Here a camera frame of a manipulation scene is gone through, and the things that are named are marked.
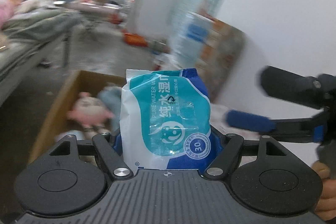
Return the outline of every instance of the cardboard box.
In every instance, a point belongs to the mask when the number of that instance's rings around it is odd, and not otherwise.
[[[108,83],[124,86],[126,79],[119,76],[105,75],[90,71],[76,71],[64,83],[58,93],[31,150],[28,163],[33,162],[54,143],[60,133],[81,127],[74,121],[67,120],[67,112],[78,100],[80,92],[89,92],[93,97],[103,90]]]

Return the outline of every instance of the pink stuffed toy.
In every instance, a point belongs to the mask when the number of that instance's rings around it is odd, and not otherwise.
[[[79,96],[81,98],[77,100],[73,110],[68,111],[68,119],[80,123],[88,139],[97,134],[92,126],[98,127],[99,133],[108,132],[104,129],[104,122],[106,119],[114,117],[113,113],[107,110],[102,101],[91,97],[90,93],[81,92]]]

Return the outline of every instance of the plastic bag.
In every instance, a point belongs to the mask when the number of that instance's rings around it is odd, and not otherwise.
[[[149,169],[204,169],[211,152],[210,102],[196,69],[127,70],[120,132],[125,163]]]

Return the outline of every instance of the gray floor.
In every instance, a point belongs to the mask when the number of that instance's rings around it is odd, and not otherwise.
[[[121,33],[109,23],[97,28],[97,41],[74,30],[70,64],[62,67],[63,47],[48,56],[52,67],[34,68],[0,108],[0,219],[19,212],[13,181],[23,170],[30,149],[46,114],[68,75],[77,69],[125,76],[126,69],[151,69],[152,56],[141,47],[121,40]]]

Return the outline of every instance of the screw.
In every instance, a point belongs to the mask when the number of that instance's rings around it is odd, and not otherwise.
[[[223,170],[221,170],[221,168],[218,167],[212,167],[207,170],[207,173],[211,176],[219,176],[223,174]]]
[[[313,85],[317,88],[320,89],[321,88],[321,83],[317,80],[313,81]]]
[[[131,171],[127,168],[117,168],[113,171],[113,174],[115,174],[118,177],[125,177],[129,175]]]

